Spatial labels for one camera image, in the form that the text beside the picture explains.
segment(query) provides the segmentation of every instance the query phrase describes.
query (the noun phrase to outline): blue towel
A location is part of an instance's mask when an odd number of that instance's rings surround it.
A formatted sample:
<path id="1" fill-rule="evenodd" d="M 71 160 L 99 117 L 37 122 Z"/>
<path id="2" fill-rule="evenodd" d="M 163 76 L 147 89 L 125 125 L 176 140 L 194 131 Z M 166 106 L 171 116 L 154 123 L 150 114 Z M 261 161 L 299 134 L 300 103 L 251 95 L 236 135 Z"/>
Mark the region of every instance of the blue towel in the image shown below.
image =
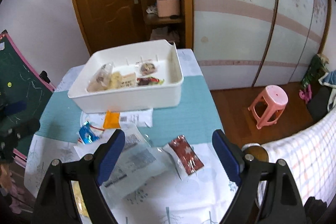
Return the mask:
<path id="1" fill-rule="evenodd" d="M 336 88 L 336 70 L 326 73 L 319 79 L 321 85 Z"/>
<path id="2" fill-rule="evenodd" d="M 80 108 L 67 91 L 53 93 L 40 119 L 39 136 L 76 143 L 80 128 Z M 182 84 L 177 107 L 154 109 L 153 127 L 139 128 L 154 146 L 163 146 L 178 135 L 190 144 L 211 142 L 212 133 L 223 129 L 216 106 L 203 76 L 188 76 Z"/>

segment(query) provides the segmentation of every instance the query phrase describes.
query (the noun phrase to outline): chair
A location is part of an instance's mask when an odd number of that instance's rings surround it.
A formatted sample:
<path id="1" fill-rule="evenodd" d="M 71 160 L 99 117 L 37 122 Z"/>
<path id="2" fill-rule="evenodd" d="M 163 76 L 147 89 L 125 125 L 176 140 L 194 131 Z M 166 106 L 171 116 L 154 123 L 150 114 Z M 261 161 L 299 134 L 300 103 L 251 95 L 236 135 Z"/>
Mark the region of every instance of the chair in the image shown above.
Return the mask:
<path id="1" fill-rule="evenodd" d="M 258 102 L 265 102 L 267 104 L 267 108 L 261 117 L 259 117 L 255 111 L 255 106 Z M 277 123 L 287 103 L 287 94 L 281 87 L 277 85 L 266 86 L 248 108 L 257 121 L 257 129 Z M 276 115 L 276 118 L 273 121 L 269 121 L 274 114 Z"/>

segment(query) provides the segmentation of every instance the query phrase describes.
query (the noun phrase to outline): wooden shelf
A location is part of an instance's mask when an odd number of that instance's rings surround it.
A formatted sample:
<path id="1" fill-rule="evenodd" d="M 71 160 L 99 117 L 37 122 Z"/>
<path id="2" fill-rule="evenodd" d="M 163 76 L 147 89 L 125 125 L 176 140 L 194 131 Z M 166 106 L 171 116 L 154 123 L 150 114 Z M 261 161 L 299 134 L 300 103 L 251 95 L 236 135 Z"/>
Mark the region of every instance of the wooden shelf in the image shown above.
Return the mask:
<path id="1" fill-rule="evenodd" d="M 174 24 L 181 22 L 183 22 L 183 19 L 181 17 L 171 19 L 169 17 L 158 17 L 158 15 L 155 14 L 148 14 L 145 18 L 146 25 Z"/>

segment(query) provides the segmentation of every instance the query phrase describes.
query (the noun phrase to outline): wall stain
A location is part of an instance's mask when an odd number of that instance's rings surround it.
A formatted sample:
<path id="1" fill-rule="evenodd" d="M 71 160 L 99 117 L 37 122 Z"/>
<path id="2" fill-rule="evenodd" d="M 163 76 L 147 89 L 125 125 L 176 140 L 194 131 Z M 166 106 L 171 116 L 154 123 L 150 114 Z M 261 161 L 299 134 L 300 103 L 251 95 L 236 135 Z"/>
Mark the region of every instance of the wall stain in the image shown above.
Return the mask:
<path id="1" fill-rule="evenodd" d="M 201 42 L 203 43 L 209 42 L 209 39 L 207 37 L 202 37 Z"/>

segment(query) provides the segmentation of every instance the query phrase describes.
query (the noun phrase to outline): table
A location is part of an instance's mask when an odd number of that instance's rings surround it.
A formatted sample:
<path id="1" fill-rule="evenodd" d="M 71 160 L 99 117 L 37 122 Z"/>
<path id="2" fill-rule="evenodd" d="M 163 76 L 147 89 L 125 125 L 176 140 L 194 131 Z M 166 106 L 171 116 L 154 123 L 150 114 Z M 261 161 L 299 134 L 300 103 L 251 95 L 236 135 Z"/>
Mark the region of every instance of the table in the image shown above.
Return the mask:
<path id="1" fill-rule="evenodd" d="M 139 131 L 149 135 L 158 147 L 184 134 L 205 166 L 184 181 L 176 170 L 151 178 L 112 209 L 119 223 L 218 223 L 236 193 L 235 183 L 229 181 L 211 144 L 212 132 L 222 125 L 200 67 L 191 49 L 178 50 L 178 55 L 184 75 L 180 104 L 155 109 L 153 127 Z M 71 68 L 63 77 L 31 142 L 25 186 L 35 197 L 53 159 L 63 162 L 79 159 L 73 146 L 78 138 L 81 110 L 67 97 L 67 90 L 82 68 Z"/>

